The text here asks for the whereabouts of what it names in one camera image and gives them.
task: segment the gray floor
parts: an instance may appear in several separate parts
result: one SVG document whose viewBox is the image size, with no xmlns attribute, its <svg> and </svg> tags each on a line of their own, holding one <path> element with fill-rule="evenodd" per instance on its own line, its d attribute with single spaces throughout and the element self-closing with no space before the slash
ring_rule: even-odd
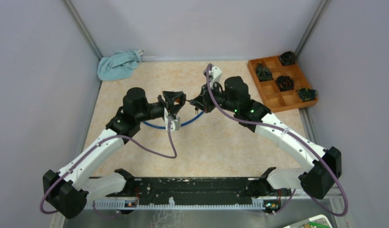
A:
<svg viewBox="0 0 389 228">
<path fill-rule="evenodd" d="M 114 214 L 114 211 L 101 211 Z M 118 218 L 102 218 L 93 210 L 85 210 L 77 217 L 66 221 L 65 228 L 282 228 L 312 216 L 324 214 L 334 228 L 334 217 L 329 215 L 310 199 L 294 199 L 277 216 L 264 216 L 260 213 L 240 210 L 159 210 L 134 211 Z"/>
</svg>

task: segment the robotic arm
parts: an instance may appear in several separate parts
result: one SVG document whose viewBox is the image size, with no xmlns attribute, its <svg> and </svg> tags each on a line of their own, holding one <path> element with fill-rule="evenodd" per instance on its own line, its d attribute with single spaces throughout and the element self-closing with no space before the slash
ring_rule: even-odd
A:
<svg viewBox="0 0 389 228">
<path fill-rule="evenodd" d="M 311 150 L 305 147 L 301 141 L 307 142 L 333 171 L 337 178 L 341 175 L 341 152 L 335 147 L 329 150 L 319 146 L 290 129 L 269 108 L 250 98 L 248 86 L 240 76 L 229 77 L 225 80 L 225 91 L 219 80 L 222 71 L 212 66 L 204 71 L 209 73 L 209 86 L 215 101 L 220 108 L 234 113 L 234 118 L 248 122 L 264 124 L 240 125 L 259 134 L 274 143 L 289 155 L 291 155 L 301 166 L 299 169 L 276 169 L 270 168 L 263 177 L 272 189 L 303 189 L 310 196 L 323 199 L 334 184 L 333 178 L 322 163 L 313 155 Z M 200 94 L 190 101 L 196 109 L 205 113 L 211 112 L 215 104 L 211 99 L 207 85 L 203 85 Z"/>
<path fill-rule="evenodd" d="M 129 141 L 120 137 L 106 142 L 104 139 L 116 135 L 127 136 L 131 139 L 140 130 L 142 121 L 156 118 L 163 118 L 166 126 L 170 124 L 171 131 L 179 129 L 180 119 L 176 115 L 185 104 L 186 95 L 183 92 L 168 91 L 163 91 L 162 94 L 165 100 L 158 96 L 158 102 L 149 104 L 143 89 L 137 87 L 129 89 L 123 98 L 123 106 L 118 109 L 115 117 L 106 125 L 106 129 L 95 142 L 58 172 L 49 170 L 45 173 L 43 176 L 44 192 L 47 192 L 56 181 L 63 177 L 48 192 L 46 201 L 70 219 L 79 214 L 87 202 L 122 190 L 132 191 L 128 189 L 131 186 L 126 183 L 134 177 L 124 170 L 117 170 L 115 173 L 98 179 L 89 179 L 89 177 L 111 154 Z"/>
</svg>

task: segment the white wall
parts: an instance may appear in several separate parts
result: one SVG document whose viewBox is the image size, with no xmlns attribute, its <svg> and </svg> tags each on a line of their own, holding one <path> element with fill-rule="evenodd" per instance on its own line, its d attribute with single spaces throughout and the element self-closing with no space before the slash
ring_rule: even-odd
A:
<svg viewBox="0 0 389 228">
<path fill-rule="evenodd" d="M 251 59 L 295 51 L 319 0 L 72 0 L 104 56 Z"/>
<path fill-rule="evenodd" d="M 97 63 L 62 1 L 0 0 L 0 228 L 48 227 L 42 176 L 80 153 Z"/>
<path fill-rule="evenodd" d="M 321 143 L 342 152 L 357 227 L 389 227 L 389 0 L 332 1 L 299 63 Z"/>
</svg>

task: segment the table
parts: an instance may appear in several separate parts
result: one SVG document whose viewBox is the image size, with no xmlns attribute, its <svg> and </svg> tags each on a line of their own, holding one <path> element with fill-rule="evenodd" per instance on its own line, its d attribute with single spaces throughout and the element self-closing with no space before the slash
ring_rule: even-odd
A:
<svg viewBox="0 0 389 228">
<path fill-rule="evenodd" d="M 209 62 L 144 62 L 128 79 L 102 83 L 85 148 L 105 128 L 123 104 L 123 97 L 132 87 L 145 90 L 149 103 L 156 102 L 163 90 L 183 91 L 188 99 L 196 97 L 206 79 L 202 72 Z M 251 97 L 259 102 L 247 61 L 212 61 L 221 68 L 221 84 L 230 76 L 241 76 L 249 86 Z M 276 113 L 289 127 L 301 135 L 304 129 L 298 110 Z M 194 107 L 186 103 L 178 116 L 185 122 L 195 116 Z M 150 121 L 164 125 L 162 119 Z M 165 159 L 148 153 L 134 143 L 127 143 L 111 155 L 94 173 L 104 176 L 123 168 L 136 177 L 228 177 L 260 176 L 267 168 L 297 168 L 299 165 L 288 154 L 269 140 L 223 116 L 218 109 L 204 114 L 195 122 L 172 132 L 178 157 Z M 134 139 L 145 147 L 172 155 L 165 130 L 141 124 Z"/>
</svg>

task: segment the light blue cloth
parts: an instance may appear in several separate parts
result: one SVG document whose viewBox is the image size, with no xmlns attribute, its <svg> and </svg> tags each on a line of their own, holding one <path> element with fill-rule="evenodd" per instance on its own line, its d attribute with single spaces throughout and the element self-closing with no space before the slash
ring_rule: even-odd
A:
<svg viewBox="0 0 389 228">
<path fill-rule="evenodd" d="M 141 62 L 138 51 L 116 52 L 114 56 L 102 58 L 98 66 L 98 77 L 102 81 L 130 78 Z"/>
</svg>

